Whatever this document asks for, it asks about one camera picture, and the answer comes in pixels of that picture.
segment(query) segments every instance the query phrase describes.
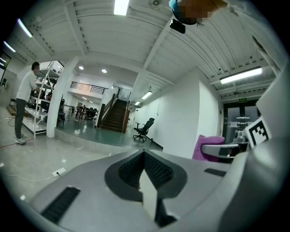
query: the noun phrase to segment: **chair armrest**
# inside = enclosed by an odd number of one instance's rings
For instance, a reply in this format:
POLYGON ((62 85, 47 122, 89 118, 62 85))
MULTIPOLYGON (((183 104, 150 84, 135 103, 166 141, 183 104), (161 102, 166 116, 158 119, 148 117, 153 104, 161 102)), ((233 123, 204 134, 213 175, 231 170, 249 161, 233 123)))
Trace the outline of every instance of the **chair armrest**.
POLYGON ((221 148, 234 148, 238 147, 239 144, 222 144, 222 145, 202 145, 201 151, 205 154, 212 155, 218 158, 223 159, 233 159, 233 157, 227 157, 224 155, 219 155, 219 151, 221 148))

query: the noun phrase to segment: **dark pants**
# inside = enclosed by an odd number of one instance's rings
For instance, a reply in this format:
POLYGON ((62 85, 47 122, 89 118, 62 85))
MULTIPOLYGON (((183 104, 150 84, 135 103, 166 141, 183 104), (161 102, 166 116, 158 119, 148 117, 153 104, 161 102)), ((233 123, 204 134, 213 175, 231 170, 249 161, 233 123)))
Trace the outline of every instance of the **dark pants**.
POLYGON ((25 113, 25 100, 16 99, 16 116, 15 116, 15 133, 16 138, 21 138, 21 127, 22 121, 25 113))

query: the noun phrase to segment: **shelf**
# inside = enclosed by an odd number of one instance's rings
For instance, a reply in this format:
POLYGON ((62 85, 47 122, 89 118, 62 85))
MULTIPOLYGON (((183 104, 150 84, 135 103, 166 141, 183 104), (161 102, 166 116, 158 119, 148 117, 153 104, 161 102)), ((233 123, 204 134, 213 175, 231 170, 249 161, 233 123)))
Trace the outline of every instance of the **shelf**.
MULTIPOLYGON (((32 108, 26 107, 25 110, 26 110, 29 114, 31 114, 32 116, 35 116, 35 109, 32 109, 32 108)), ((47 113, 43 113, 43 112, 37 112, 37 113, 36 113, 36 117, 37 117, 37 118, 43 119, 45 116, 47 116, 47 113)))
MULTIPOLYGON (((30 117, 24 117, 22 121, 23 125, 26 126, 32 133, 34 132, 34 119, 30 117)), ((36 134, 46 133, 46 126, 40 123, 36 126, 36 134)))
POLYGON ((50 103, 50 101, 48 101, 48 100, 44 100, 44 99, 40 99, 40 101, 43 101, 43 102, 48 102, 48 103, 50 103))
MULTIPOLYGON (((42 82, 36 82, 36 85, 37 85, 38 87, 41 87, 42 82)), ((50 85, 48 85, 48 84, 44 84, 44 85, 43 85, 43 88, 44 88, 44 89, 52 89, 52 90, 53 90, 53 88, 52 88, 50 85)))
POLYGON ((59 78, 59 74, 57 72, 55 72, 54 70, 50 70, 50 68, 40 69, 39 73, 36 74, 36 76, 45 77, 47 72, 49 72, 49 74, 48 74, 49 78, 59 78))

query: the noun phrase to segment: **rectangular ceiling light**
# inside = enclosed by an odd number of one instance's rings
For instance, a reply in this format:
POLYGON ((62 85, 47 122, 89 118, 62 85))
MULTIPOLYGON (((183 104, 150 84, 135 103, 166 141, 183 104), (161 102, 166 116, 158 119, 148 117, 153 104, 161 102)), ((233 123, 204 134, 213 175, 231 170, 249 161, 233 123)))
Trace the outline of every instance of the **rectangular ceiling light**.
POLYGON ((16 52, 9 44, 7 44, 5 41, 4 41, 4 44, 12 51, 12 52, 16 52))
POLYGON ((148 91, 143 97, 142 99, 146 99, 147 97, 149 97, 152 94, 151 91, 148 91))
POLYGON ((235 74, 229 77, 225 77, 220 79, 221 84, 225 84, 225 83, 229 83, 229 82, 234 82, 240 79, 244 79, 247 77, 252 77, 252 76, 256 76, 262 73, 262 68, 255 68, 246 72, 242 72, 239 74, 235 74))
POLYGON ((20 19, 17 19, 17 22, 19 23, 22 30, 29 36, 32 37, 32 34, 28 31, 28 29, 24 26, 24 24, 21 22, 20 19))
POLYGON ((115 15, 126 15, 128 10, 129 0, 115 0, 115 15))

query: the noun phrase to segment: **shoe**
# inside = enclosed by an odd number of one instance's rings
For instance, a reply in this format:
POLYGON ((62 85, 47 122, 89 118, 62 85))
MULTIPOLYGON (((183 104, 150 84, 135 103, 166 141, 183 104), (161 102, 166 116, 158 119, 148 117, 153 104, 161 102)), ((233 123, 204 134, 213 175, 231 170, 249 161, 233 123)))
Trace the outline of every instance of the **shoe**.
POLYGON ((25 141, 23 138, 21 138, 21 139, 17 139, 17 138, 15 138, 15 142, 16 142, 16 143, 19 143, 19 144, 21 144, 21 145, 24 145, 24 144, 26 143, 26 141, 25 141))
MULTIPOLYGON (((23 134, 21 134, 20 136, 21 136, 21 138, 22 138, 22 137, 23 137, 23 134)), ((14 133, 14 137, 16 138, 16 133, 14 133)))

